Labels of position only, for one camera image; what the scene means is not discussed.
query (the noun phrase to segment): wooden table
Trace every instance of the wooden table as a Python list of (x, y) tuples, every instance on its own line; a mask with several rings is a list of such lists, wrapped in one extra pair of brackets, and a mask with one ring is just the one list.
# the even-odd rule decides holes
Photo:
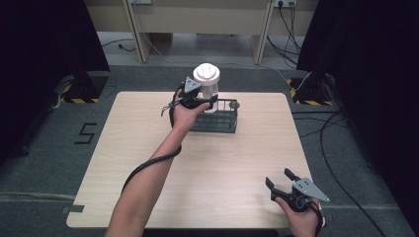
[[(162, 107), (170, 92), (121, 92), (111, 109), (74, 205), (70, 227), (107, 227), (130, 172), (149, 158), (171, 129)], [(270, 200), (269, 177), (289, 192), (290, 168), (310, 178), (285, 95), (220, 93), (237, 99), (235, 133), (190, 132), (173, 162), (146, 228), (285, 228)]]

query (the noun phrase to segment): black backdrop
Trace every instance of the black backdrop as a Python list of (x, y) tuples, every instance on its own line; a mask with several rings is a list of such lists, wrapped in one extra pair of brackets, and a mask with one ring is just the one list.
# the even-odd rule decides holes
[(335, 77), (371, 163), (419, 235), (419, 2), (396, 5), (320, 0), (297, 68)]
[(63, 77), (109, 70), (83, 0), (0, 1), (0, 164), (30, 139)]

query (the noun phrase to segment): black wire rack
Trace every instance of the black wire rack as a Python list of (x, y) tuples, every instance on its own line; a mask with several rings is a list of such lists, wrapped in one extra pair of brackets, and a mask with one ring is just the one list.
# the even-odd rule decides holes
[(218, 99), (218, 109), (199, 114), (191, 131), (235, 133), (239, 107), (237, 100)]

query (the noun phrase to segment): floor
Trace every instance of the floor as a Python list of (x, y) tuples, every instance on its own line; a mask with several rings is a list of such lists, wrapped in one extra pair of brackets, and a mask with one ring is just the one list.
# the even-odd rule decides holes
[[(295, 68), (268, 42), (264, 47), (262, 63), (255, 65), (249, 36), (174, 34), (171, 45), (160, 43), (153, 46), (146, 63), (139, 63), (135, 50), (132, 50), (131, 33), (98, 33), (98, 36), (102, 45), (106, 44), (103, 49), (110, 65), (195, 66), (209, 62), (241, 68)], [(295, 52), (295, 46), (290, 42), (287, 44), (288, 37), (271, 37), (271, 40), (276, 46)], [(303, 38), (296, 37), (295, 41), (301, 46)], [(290, 58), (297, 61), (296, 55), (290, 54)]]

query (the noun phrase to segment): forearm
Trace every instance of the forearm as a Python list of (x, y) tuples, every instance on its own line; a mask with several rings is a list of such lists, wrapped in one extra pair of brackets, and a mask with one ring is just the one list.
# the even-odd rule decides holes
[[(174, 127), (150, 159), (177, 150), (188, 133)], [(107, 236), (140, 236), (163, 189), (173, 158), (137, 173), (124, 189), (112, 216)]]

